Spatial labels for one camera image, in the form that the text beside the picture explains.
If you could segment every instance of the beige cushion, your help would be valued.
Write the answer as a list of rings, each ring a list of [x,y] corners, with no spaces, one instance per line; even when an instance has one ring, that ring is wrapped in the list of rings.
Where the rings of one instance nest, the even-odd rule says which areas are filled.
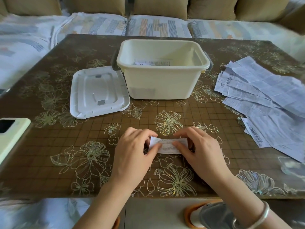
[[[187,20],[188,2],[189,0],[135,0],[134,14]]]
[[[289,0],[238,0],[236,19],[240,21],[272,22],[279,19]]]
[[[296,33],[305,35],[305,5],[285,16],[279,23]]]
[[[237,0],[191,0],[188,9],[190,19],[235,20]]]
[[[16,15],[62,15],[59,0],[6,0],[6,7]]]
[[[70,13],[109,13],[125,15],[125,0],[63,0]]]
[[[8,12],[6,10],[6,6],[4,0],[0,0],[0,15],[7,15]]]

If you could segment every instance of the white plastic lid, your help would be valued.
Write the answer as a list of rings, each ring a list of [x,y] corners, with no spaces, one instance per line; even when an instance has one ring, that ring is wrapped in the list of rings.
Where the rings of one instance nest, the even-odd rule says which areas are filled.
[[[122,72],[112,66],[79,70],[73,75],[70,113],[87,119],[128,108],[130,97]]]

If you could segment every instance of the silver bangle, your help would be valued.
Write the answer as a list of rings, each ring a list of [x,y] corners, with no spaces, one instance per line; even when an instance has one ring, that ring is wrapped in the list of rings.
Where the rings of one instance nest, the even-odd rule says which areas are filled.
[[[269,210],[270,210],[270,207],[269,207],[269,204],[266,203],[265,201],[263,201],[264,205],[265,205],[265,209],[264,209],[264,212],[262,214],[262,216],[257,220],[256,223],[254,223],[252,226],[248,227],[247,229],[255,229],[257,228],[259,225],[261,225],[265,219],[267,218],[268,214],[269,214]],[[233,219],[233,222],[232,222],[232,227],[233,229],[241,229],[238,225],[236,224],[239,224],[237,219],[234,218]]]

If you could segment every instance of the left hand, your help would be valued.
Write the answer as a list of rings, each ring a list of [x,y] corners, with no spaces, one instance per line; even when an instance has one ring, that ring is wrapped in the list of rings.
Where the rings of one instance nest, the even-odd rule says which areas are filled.
[[[149,129],[129,127],[126,130],[115,148],[110,181],[124,185],[125,190],[132,193],[162,147],[162,144],[156,144],[147,154],[144,154],[144,144],[145,142],[149,144],[150,136],[157,137],[158,134]]]

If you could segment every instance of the brown tablecloth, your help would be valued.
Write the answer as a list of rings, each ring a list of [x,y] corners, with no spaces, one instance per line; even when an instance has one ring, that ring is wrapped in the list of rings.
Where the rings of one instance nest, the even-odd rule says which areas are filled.
[[[198,42],[214,62],[212,71],[201,74],[190,98],[131,100],[123,112],[87,120],[72,117],[69,99],[73,74],[111,65],[121,42],[131,38],[145,39],[69,35],[0,99],[0,117],[32,121],[24,139],[1,165],[2,196],[94,196],[111,175],[114,148],[128,127],[149,128],[159,137],[172,138],[175,129],[193,125],[219,141],[232,173],[260,197],[305,196],[305,166],[273,148],[259,149],[244,133],[240,120],[244,116],[222,104],[224,96],[213,91],[223,65],[246,56],[273,73],[300,78],[305,66],[271,42],[177,38]],[[132,195],[216,196],[181,155],[164,154],[156,156]]]

